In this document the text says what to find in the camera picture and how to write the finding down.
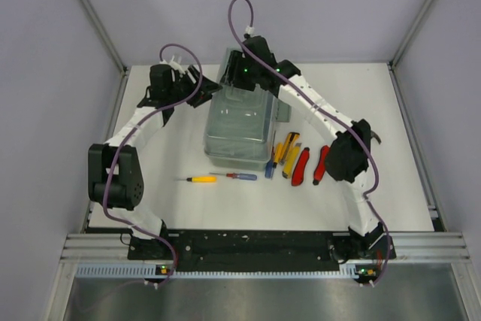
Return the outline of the green translucent tool box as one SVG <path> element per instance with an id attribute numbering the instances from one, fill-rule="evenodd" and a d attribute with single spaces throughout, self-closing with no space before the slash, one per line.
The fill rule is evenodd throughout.
<path id="1" fill-rule="evenodd" d="M 228 48 L 217 80 L 204 130 L 204 153 L 215 167 L 263 171 L 271 158 L 274 130 L 291 119 L 292 109 L 257 86 L 249 91 L 233 86 L 239 49 Z"/>

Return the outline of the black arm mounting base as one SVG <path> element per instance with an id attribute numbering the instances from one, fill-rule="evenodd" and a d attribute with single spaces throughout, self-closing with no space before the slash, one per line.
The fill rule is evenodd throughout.
<path id="1" fill-rule="evenodd" d="M 343 263 L 395 259 L 393 241 L 380 229 L 363 238 L 352 231 L 247 231 L 170 229 L 168 245 L 132 237 L 128 258 L 177 259 L 184 272 L 336 271 Z"/>

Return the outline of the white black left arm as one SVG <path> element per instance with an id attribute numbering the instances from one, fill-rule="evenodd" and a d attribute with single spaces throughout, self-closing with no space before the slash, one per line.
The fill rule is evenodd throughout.
<path id="1" fill-rule="evenodd" d="M 144 249 L 154 258 L 170 251 L 170 240 L 162 235 L 164 222 L 142 206 L 145 184 L 140 153 L 183 103 L 197 108 L 213 98 L 222 86 L 193 65 L 183 68 L 174 61 L 150 68 L 150 84 L 132 117 L 103 144 L 88 150 L 88 195 L 102 206 L 104 215 L 128 226 Z"/>

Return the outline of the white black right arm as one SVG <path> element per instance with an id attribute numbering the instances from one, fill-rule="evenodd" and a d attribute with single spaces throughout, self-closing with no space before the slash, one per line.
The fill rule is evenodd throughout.
<path id="1" fill-rule="evenodd" d="M 303 114 L 328 142 L 329 150 L 322 164 L 342 187 L 351 249 L 362 258 L 374 253 L 387 227 L 369 199 L 377 186 L 367 186 L 368 173 L 379 174 L 371 155 L 373 132 L 369 122 L 352 120 L 331 106 L 296 65 L 287 59 L 276 60 L 268 42 L 260 35 L 246 37 L 239 49 L 231 51 L 225 82 L 246 91 L 261 88 L 269 92 Z"/>

